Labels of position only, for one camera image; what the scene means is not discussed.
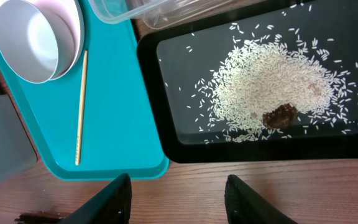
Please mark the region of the brown food scrap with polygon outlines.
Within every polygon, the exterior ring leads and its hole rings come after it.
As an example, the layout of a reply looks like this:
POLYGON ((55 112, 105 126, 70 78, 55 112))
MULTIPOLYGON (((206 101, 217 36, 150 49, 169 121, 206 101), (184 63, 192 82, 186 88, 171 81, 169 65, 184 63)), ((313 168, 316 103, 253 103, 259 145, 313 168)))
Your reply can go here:
POLYGON ((268 129, 286 129, 294 124, 297 117, 298 110, 287 103, 273 112, 263 114, 262 123, 268 129))

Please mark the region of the white rice pile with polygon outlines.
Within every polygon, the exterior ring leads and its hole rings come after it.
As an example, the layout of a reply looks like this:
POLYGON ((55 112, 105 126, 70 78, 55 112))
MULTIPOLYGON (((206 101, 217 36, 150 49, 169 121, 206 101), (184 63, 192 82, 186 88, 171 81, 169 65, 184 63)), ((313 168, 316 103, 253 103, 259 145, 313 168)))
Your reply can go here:
POLYGON ((358 1, 294 4, 157 46, 182 144, 358 133, 358 1), (268 129, 265 113, 298 110, 268 129))

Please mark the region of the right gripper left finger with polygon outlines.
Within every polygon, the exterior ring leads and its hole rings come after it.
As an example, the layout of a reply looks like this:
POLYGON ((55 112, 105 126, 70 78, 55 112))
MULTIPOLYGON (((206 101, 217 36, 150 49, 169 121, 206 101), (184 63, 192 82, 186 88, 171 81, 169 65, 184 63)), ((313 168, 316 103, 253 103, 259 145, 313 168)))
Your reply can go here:
POLYGON ((121 174, 58 224, 128 224, 131 200, 131 178, 121 174))

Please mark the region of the grey bowl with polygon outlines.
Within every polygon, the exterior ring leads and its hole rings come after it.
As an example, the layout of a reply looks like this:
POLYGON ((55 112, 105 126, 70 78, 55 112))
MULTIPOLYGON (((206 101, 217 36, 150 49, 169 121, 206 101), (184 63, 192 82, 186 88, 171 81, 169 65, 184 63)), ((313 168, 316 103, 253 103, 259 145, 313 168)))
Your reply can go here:
POLYGON ((39 84, 68 70, 75 59, 75 41, 54 12, 10 0, 0 7, 0 53, 17 76, 39 84))

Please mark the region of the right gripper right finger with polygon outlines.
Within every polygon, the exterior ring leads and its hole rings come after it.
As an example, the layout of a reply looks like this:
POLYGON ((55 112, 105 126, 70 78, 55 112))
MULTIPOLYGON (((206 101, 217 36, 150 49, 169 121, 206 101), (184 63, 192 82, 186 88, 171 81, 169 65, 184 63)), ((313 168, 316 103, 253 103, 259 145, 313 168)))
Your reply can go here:
POLYGON ((233 174, 227 177, 224 204, 228 224, 296 224, 233 174))

